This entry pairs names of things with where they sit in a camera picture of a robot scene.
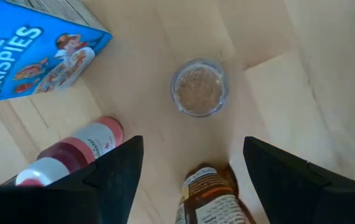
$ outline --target rice krispies box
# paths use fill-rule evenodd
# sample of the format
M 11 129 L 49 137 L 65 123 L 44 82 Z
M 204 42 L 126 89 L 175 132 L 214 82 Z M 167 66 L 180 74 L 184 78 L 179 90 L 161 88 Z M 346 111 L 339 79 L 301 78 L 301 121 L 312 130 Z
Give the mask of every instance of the rice krispies box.
M 106 30 L 0 0 L 0 100 L 70 86 L 110 39 Z

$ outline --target bottle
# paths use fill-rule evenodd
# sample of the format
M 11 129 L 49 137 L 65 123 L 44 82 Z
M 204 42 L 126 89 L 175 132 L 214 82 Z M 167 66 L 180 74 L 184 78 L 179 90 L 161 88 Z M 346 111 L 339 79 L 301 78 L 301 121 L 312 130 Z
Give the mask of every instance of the bottle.
M 123 130 L 115 119 L 102 116 L 42 151 L 16 178 L 16 185 L 46 186 L 98 159 L 122 144 Z

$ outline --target light wood surface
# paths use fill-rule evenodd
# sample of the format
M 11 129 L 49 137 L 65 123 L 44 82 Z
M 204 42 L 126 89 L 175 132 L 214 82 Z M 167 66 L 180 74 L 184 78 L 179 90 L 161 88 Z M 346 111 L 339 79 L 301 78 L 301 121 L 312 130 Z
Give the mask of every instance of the light wood surface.
M 245 136 L 355 179 L 354 1 L 84 3 L 115 38 L 73 87 L 0 102 L 0 183 L 103 114 L 127 139 L 144 136 L 130 223 L 172 223 L 184 176 L 204 161 L 230 162 L 240 197 L 268 223 L 242 157 Z M 204 119 L 178 112 L 169 91 L 195 57 L 222 63 L 230 85 L 225 108 Z

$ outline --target wooden table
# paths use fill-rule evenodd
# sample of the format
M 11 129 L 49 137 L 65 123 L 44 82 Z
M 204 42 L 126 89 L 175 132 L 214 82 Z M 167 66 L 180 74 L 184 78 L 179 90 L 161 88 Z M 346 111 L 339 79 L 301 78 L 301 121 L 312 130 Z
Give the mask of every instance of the wooden table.
M 244 202 L 264 214 L 242 158 L 245 136 L 270 139 L 244 71 L 295 49 L 282 0 L 84 0 L 115 36 L 64 91 L 0 102 L 0 183 L 41 150 L 91 120 L 118 119 L 126 138 L 143 135 L 144 165 L 131 223 L 172 223 L 186 173 L 200 162 L 234 161 Z M 180 113 L 173 73 L 207 57 L 225 68 L 230 96 L 217 115 Z

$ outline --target jar label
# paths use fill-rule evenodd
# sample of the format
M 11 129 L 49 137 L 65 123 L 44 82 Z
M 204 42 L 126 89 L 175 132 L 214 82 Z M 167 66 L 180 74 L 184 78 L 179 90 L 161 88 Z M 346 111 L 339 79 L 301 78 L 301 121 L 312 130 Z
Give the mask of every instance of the jar label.
M 95 159 L 110 152 L 116 146 L 115 137 L 110 128 L 96 122 L 76 131 L 72 137 L 83 141 L 92 150 Z

